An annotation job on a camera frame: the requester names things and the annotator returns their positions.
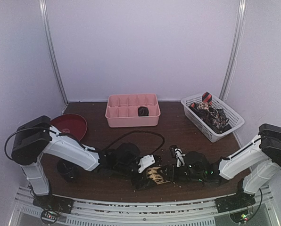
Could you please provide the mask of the pink divided organizer box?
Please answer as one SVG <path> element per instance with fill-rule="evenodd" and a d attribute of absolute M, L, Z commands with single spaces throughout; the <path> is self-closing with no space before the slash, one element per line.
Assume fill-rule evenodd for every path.
<path fill-rule="evenodd" d="M 149 109 L 149 116 L 138 116 L 140 106 Z M 111 128 L 152 127 L 158 125 L 160 115 L 156 94 L 121 94 L 109 96 L 105 118 Z"/>

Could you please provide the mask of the left circuit board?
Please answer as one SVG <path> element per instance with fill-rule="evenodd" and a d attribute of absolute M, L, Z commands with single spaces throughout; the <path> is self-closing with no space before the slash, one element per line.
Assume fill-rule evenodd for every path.
<path fill-rule="evenodd" d="M 43 210 L 40 214 L 40 220 L 45 224 L 54 224 L 60 218 L 60 214 L 55 211 Z"/>

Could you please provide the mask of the dark blue cup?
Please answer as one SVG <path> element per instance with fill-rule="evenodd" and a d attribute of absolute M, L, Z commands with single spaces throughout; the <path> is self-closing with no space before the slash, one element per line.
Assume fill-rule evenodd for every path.
<path fill-rule="evenodd" d="M 80 176 L 77 166 L 64 159 L 60 159 L 57 162 L 57 172 L 66 182 L 69 183 L 77 181 Z"/>

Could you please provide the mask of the red black striped tie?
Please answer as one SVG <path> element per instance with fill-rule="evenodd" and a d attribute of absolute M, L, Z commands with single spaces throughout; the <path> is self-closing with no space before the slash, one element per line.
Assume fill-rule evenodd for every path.
<path fill-rule="evenodd" d="M 202 102 L 208 103 L 209 105 L 212 105 L 213 96 L 209 92 L 205 92 L 202 95 Z"/>

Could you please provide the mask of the circuit board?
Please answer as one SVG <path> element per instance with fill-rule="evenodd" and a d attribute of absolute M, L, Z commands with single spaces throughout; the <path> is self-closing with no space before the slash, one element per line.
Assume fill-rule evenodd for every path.
<path fill-rule="evenodd" d="M 234 214 L 234 220 L 238 224 L 244 224 L 249 221 L 252 217 L 253 212 L 251 211 L 240 211 Z"/>
<path fill-rule="evenodd" d="M 40 220 L 45 224 L 54 224 L 60 218 L 60 214 L 55 211 L 43 210 L 40 214 Z"/>

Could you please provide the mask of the aluminium corner post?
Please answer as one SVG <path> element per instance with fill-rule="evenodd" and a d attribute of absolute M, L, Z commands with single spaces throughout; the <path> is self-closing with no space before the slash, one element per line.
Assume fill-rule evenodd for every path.
<path fill-rule="evenodd" d="M 65 88 L 63 85 L 63 81 L 61 79 L 60 71 L 59 71 L 59 66 L 53 46 L 53 40 L 51 36 L 51 31 L 50 31 L 50 24 L 49 24 L 49 17 L 48 17 L 48 12 L 47 12 L 47 4 L 45 0 L 39 0 L 39 7 L 40 7 L 40 12 L 41 12 L 41 17 L 42 17 L 42 22 L 43 22 L 43 27 L 46 35 L 46 42 L 48 46 L 48 51 L 49 51 L 49 57 L 50 57 L 50 62 L 52 65 L 53 73 L 56 79 L 57 87 L 58 90 L 61 94 L 62 100 L 65 105 L 69 103 Z"/>
<path fill-rule="evenodd" d="M 223 84 L 222 84 L 222 88 L 221 88 L 220 96 L 219 96 L 219 98 L 222 101 L 225 101 L 225 99 L 227 98 L 228 93 L 229 93 L 229 88 L 230 88 L 232 77 L 233 77 L 235 60 L 236 60 L 236 57 L 238 54 L 238 50 L 240 47 L 240 40 L 242 37 L 243 25 L 244 25 L 245 14 L 246 14 L 246 6 L 247 6 L 246 0 L 239 1 L 237 19 L 236 19 L 236 24 L 235 24 L 235 31 L 234 31 L 234 36 L 233 36 L 233 41 L 232 41 L 232 46 L 231 46 L 231 53 L 230 53 L 225 77 L 223 80 Z"/>

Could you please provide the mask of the white plastic mesh basket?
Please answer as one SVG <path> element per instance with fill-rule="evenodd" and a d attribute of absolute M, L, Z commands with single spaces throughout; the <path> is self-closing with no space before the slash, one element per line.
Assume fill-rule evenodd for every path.
<path fill-rule="evenodd" d="M 244 119 L 218 97 L 206 92 L 181 100 L 185 116 L 212 142 L 240 128 Z"/>

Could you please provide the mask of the red round plate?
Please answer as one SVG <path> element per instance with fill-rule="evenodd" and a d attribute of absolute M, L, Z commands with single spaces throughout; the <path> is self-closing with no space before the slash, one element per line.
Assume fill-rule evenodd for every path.
<path fill-rule="evenodd" d="M 59 131 L 74 135 L 79 141 L 85 136 L 88 123 L 84 117 L 78 114 L 63 114 L 50 121 L 50 124 Z"/>

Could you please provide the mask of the leopard print tie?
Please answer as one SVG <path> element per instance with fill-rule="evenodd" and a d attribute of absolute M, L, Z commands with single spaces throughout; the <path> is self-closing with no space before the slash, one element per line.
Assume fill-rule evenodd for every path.
<path fill-rule="evenodd" d="M 146 169 L 146 177 L 155 182 L 157 185 L 170 183 L 169 179 L 166 179 L 160 166 L 150 167 Z"/>

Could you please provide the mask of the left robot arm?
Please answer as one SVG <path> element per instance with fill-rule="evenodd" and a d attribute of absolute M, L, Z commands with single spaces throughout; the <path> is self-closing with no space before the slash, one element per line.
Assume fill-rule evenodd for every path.
<path fill-rule="evenodd" d="M 33 204 L 44 210 L 70 211 L 73 200 L 60 198 L 52 193 L 51 182 L 45 176 L 41 155 L 50 154 L 60 158 L 61 174 L 67 179 L 74 176 L 77 167 L 85 171 L 142 176 L 149 167 L 161 162 L 154 153 L 141 156 L 133 143 L 123 143 L 118 148 L 111 146 L 100 150 L 82 144 L 74 135 L 61 132 L 51 125 L 50 118 L 40 116 L 9 135 L 4 144 L 6 157 L 20 165 L 31 185 Z"/>

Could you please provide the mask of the left aluminium corner post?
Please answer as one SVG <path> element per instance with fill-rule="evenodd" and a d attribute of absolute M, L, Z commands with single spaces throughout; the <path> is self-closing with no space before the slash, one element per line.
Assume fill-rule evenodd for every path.
<path fill-rule="evenodd" d="M 49 51 L 49 57 L 50 57 L 50 62 L 52 65 L 53 73 L 56 79 L 57 87 L 58 90 L 61 94 L 62 100 L 65 105 L 69 103 L 65 88 L 63 85 L 63 81 L 61 79 L 60 71 L 59 71 L 59 66 L 53 46 L 53 40 L 51 36 L 51 31 L 50 31 L 50 24 L 49 24 L 49 17 L 48 17 L 48 12 L 47 12 L 47 4 L 45 0 L 39 0 L 39 7 L 40 7 L 40 12 L 41 12 L 41 17 L 42 17 L 42 22 L 43 22 L 43 27 L 46 35 L 46 42 L 48 46 L 48 51 Z"/>

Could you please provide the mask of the right aluminium corner post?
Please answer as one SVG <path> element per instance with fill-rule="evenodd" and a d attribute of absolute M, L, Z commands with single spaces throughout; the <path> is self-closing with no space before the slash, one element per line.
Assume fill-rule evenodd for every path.
<path fill-rule="evenodd" d="M 234 36 L 233 36 L 233 41 L 232 41 L 232 46 L 231 46 L 231 53 L 230 53 L 225 77 L 223 80 L 223 84 L 222 84 L 222 88 L 221 88 L 220 96 L 219 96 L 219 98 L 222 101 L 225 101 L 225 99 L 227 98 L 228 93 L 229 93 L 229 88 L 230 88 L 232 77 L 233 77 L 235 60 L 236 60 L 236 57 L 238 54 L 238 50 L 240 47 L 240 40 L 242 37 L 243 25 L 244 25 L 245 14 L 246 14 L 246 6 L 247 6 L 246 0 L 239 1 L 237 19 L 236 19 L 236 24 L 235 24 L 235 31 L 234 31 Z"/>

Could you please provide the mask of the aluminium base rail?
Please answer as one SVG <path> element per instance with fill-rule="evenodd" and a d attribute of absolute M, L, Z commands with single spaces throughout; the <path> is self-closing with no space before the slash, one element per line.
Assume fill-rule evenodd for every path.
<path fill-rule="evenodd" d="M 236 213 L 248 212 L 247 226 L 280 226 L 269 186 L 255 195 L 256 203 L 220 213 L 214 198 L 179 202 L 104 202 L 73 199 L 71 213 L 55 226 L 234 226 Z"/>

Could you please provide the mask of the rolled black tie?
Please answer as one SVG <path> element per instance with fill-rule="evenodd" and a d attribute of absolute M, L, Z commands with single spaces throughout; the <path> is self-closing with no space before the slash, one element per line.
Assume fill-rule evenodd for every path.
<path fill-rule="evenodd" d="M 138 116 L 139 117 L 147 117 L 149 116 L 149 109 L 145 106 L 140 106 L 138 108 Z"/>

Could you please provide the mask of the dark patterned ties pile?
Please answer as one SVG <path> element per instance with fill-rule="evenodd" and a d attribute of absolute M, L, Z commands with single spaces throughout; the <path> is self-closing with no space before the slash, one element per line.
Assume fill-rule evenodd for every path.
<path fill-rule="evenodd" d="M 216 109 L 205 102 L 192 103 L 189 108 L 217 134 L 222 134 L 232 128 L 222 108 Z"/>

